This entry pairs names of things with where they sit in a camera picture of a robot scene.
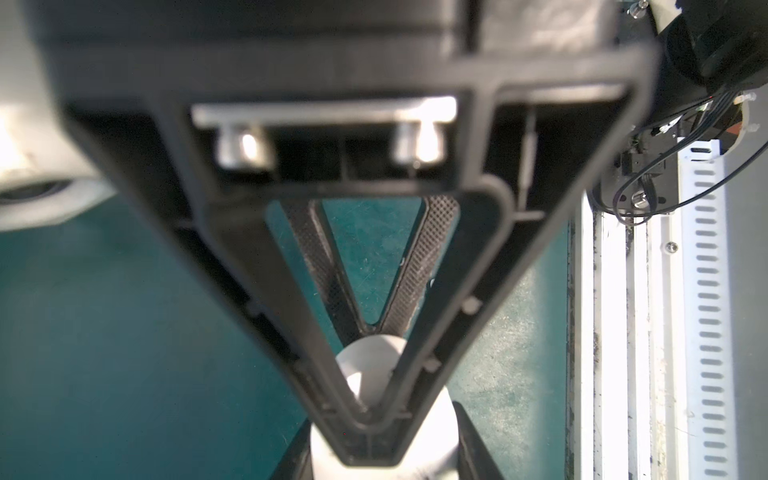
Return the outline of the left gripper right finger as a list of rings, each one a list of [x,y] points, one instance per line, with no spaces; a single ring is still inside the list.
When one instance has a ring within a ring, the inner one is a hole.
[[[504,477],[465,408],[452,402],[458,425],[457,472],[460,480],[503,480]]]

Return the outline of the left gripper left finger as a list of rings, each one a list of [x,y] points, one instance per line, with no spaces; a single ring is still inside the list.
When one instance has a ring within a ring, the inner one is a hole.
[[[273,471],[271,480],[313,480],[310,433],[312,423],[306,420],[298,429]]]

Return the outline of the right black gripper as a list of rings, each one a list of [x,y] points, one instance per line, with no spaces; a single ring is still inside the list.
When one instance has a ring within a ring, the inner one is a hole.
[[[23,5],[65,131],[352,467],[402,462],[465,352],[645,116],[659,52],[617,44],[617,14],[613,1]],[[377,333],[415,325],[365,403],[266,212],[281,205],[349,345],[369,327],[322,201],[383,197],[422,200]]]

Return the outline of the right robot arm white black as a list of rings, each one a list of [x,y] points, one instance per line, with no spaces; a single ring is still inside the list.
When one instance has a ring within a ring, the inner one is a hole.
[[[763,1],[25,1],[64,129],[267,354],[392,467],[635,133],[767,80]]]

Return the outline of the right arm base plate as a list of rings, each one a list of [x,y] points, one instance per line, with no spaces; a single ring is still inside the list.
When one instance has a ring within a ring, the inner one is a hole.
[[[612,200],[619,188],[683,137],[677,121],[629,136],[623,149],[587,193],[592,209],[612,214]],[[630,214],[630,221],[635,223],[652,212],[671,207],[679,200],[678,180],[677,156],[673,154],[623,191],[618,211]]]

